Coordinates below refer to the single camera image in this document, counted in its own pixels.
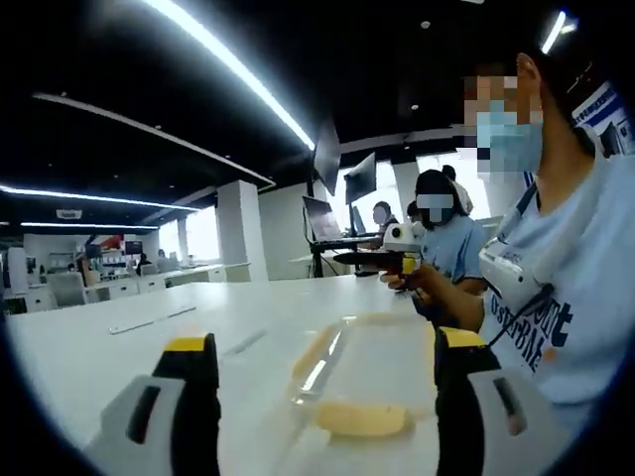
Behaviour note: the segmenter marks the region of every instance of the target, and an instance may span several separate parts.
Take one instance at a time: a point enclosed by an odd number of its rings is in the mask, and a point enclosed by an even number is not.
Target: black ceiling
[[[2,132],[11,160],[3,162],[0,183],[162,203],[236,179],[266,184],[128,125],[34,99],[37,92],[160,126],[279,184],[304,179],[306,162],[299,165],[298,157],[310,154],[301,140],[219,59],[143,0],[51,3],[34,4],[16,21],[21,66],[14,70],[13,119]],[[483,48],[506,48],[502,25],[510,28],[509,6],[493,0],[175,3],[214,32],[310,137],[331,115],[342,143],[461,123],[465,66]],[[423,21],[431,23],[426,30]],[[383,153],[405,160],[456,145]],[[210,195],[194,206],[212,201]],[[82,208],[82,221],[101,223],[140,223],[156,211],[34,198],[4,203],[27,221],[56,221],[61,206]]]

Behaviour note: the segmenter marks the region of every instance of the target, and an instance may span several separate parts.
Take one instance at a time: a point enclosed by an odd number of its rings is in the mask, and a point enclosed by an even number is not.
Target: office chair
[[[141,276],[152,276],[158,274],[156,265],[143,265],[141,267]]]
[[[48,278],[58,307],[86,304],[81,273],[56,273]]]

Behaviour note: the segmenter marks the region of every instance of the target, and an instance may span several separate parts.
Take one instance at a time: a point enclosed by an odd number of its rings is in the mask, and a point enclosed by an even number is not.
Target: window
[[[181,246],[179,246],[179,224],[177,220],[166,223],[159,228],[159,247],[170,257],[170,253],[177,253],[181,260]]]
[[[453,166],[456,171],[456,181],[463,185],[472,200],[474,208],[470,217],[475,220],[490,218],[489,202],[485,193],[485,183],[479,178],[476,169],[476,158],[464,159],[458,152],[440,154],[438,156],[417,157],[419,172],[429,169],[440,171],[443,166]]]
[[[186,219],[188,253],[197,261],[211,261],[220,258],[218,232],[216,228],[216,207],[191,213]]]
[[[346,184],[344,182],[344,176],[350,171],[351,169],[341,169],[339,171],[335,196],[332,196],[328,192],[326,193],[328,203],[330,203],[335,213],[337,224],[342,231],[346,228],[350,228],[348,206],[346,205]],[[392,208],[393,215],[395,215],[399,221],[403,221],[404,215],[401,209],[401,202],[399,201],[397,181],[395,179],[393,166],[390,162],[380,162],[377,164],[377,190],[355,200],[353,203],[353,205],[359,209],[359,214],[364,222],[366,232],[373,232],[379,229],[379,226],[373,221],[373,207],[378,201],[387,202]]]

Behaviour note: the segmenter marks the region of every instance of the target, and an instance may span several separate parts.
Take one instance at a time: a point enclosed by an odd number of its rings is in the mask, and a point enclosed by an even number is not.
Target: clear plastic tray
[[[433,356],[434,330],[413,313],[328,326],[293,366],[232,474],[435,474]]]

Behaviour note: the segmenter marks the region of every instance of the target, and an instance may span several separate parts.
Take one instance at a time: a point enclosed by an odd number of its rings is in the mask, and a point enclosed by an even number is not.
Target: blue face mask
[[[476,145],[489,148],[491,173],[535,173],[543,152],[543,124],[516,124],[515,112],[505,112],[504,101],[491,101],[490,112],[479,112]]]

